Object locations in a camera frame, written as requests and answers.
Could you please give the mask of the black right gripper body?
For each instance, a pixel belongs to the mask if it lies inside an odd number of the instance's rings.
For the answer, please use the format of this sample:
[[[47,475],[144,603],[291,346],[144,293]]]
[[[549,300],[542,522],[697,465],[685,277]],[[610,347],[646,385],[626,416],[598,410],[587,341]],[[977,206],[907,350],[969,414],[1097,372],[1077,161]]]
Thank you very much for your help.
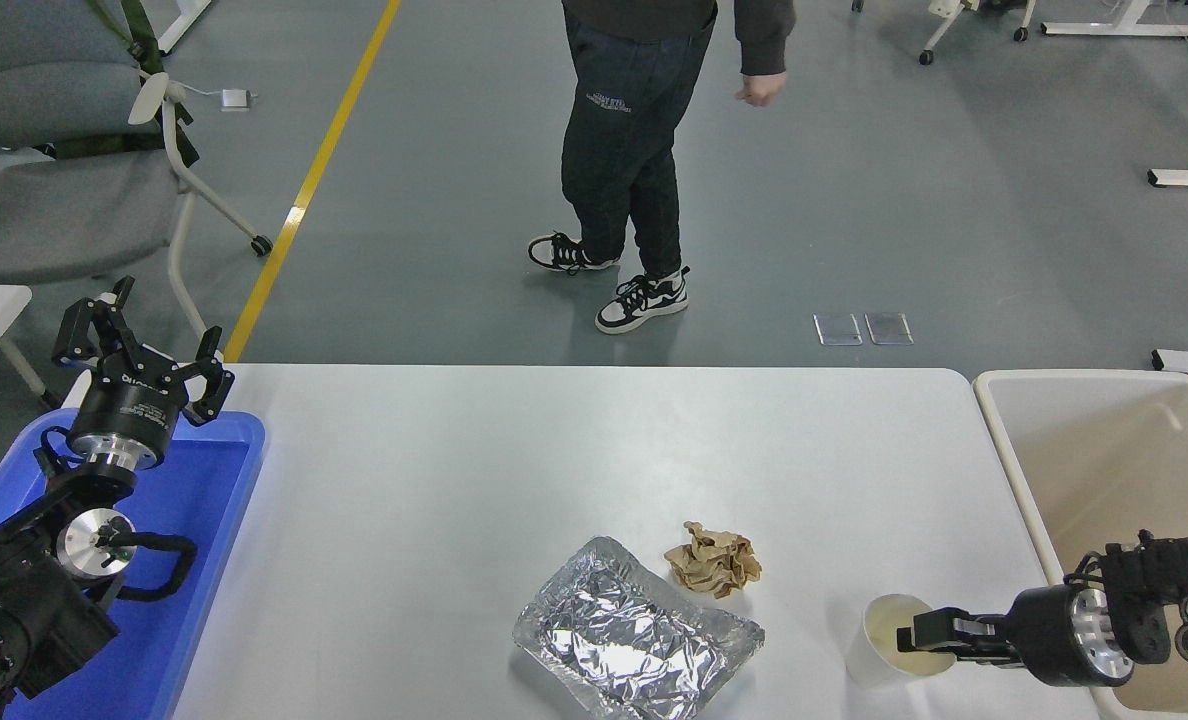
[[[1023,590],[1006,614],[1006,642],[1034,678],[1047,686],[1075,687],[1086,678],[1072,625],[1075,596],[1074,585]]]

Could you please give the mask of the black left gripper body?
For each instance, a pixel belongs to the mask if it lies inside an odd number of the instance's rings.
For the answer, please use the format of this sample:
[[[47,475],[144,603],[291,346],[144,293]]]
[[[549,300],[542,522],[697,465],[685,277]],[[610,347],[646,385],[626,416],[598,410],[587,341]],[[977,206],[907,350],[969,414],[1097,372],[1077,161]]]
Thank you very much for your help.
[[[183,381],[164,383],[177,360],[143,348],[135,360],[118,350],[99,360],[65,443],[91,457],[122,451],[138,468],[162,465],[184,405]]]

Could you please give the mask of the person's hand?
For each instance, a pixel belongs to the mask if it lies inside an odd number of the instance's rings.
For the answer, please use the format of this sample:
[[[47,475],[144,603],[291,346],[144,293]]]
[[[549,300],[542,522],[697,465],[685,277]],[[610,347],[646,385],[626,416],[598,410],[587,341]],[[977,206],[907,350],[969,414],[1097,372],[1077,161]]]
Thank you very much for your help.
[[[785,90],[786,78],[786,70],[773,74],[741,72],[741,86],[735,99],[751,108],[767,108]]]

